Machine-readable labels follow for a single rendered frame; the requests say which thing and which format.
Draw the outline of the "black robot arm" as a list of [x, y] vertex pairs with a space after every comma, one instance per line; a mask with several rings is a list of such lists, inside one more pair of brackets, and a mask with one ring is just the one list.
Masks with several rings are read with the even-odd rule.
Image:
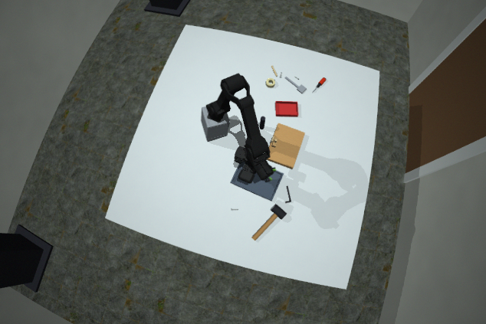
[[[269, 176], [270, 173], [272, 175], [274, 171], [267, 162], [267, 159], [270, 158], [270, 149], [266, 139], [260, 133], [254, 111], [254, 100], [250, 94], [250, 86], [242, 75], [235, 74], [223, 79], [220, 87], [223, 92], [221, 91], [217, 101], [206, 105], [206, 109], [209, 112], [207, 118], [216, 122], [221, 121], [224, 114], [231, 109], [229, 105], [230, 101], [238, 106], [245, 125], [247, 139], [245, 141], [245, 148], [241, 146], [237, 148], [234, 157], [235, 162], [240, 164], [242, 162], [248, 163], [245, 161], [247, 156], [247, 160], [254, 166], [254, 170], [258, 173], [260, 179], [264, 180], [264, 178], [267, 178], [267, 175]], [[244, 88], [247, 93], [246, 97], [238, 99], [234, 96], [235, 93]]]

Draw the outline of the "red-handled screwdriver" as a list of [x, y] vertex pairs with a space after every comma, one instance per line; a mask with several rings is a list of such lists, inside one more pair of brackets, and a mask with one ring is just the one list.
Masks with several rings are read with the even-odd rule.
[[321, 85], [322, 85], [322, 84], [323, 84], [325, 81], [326, 81], [326, 78], [325, 78], [325, 77], [323, 77], [323, 78], [321, 79], [321, 81], [318, 83], [318, 85], [317, 85], [316, 89], [317, 89], [318, 87], [320, 87], [320, 86], [321, 86]]

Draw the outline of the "wooden-handled mallet with black head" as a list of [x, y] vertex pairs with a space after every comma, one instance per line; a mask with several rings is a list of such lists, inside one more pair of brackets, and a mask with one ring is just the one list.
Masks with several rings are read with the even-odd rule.
[[281, 220], [287, 214], [282, 208], [280, 208], [277, 204], [271, 209], [274, 214], [267, 220], [267, 222], [254, 234], [252, 239], [255, 241], [260, 237], [260, 235], [271, 225], [271, 223], [279, 217]]

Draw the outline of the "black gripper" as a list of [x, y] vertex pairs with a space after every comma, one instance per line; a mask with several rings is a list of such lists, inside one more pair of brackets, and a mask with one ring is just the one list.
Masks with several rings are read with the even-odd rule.
[[244, 182], [251, 184], [256, 171], [254, 170], [254, 166], [247, 160], [247, 156], [245, 158], [245, 161], [247, 161], [248, 163], [245, 162], [245, 165], [243, 167], [244, 170], [242, 169], [240, 171], [238, 178]]

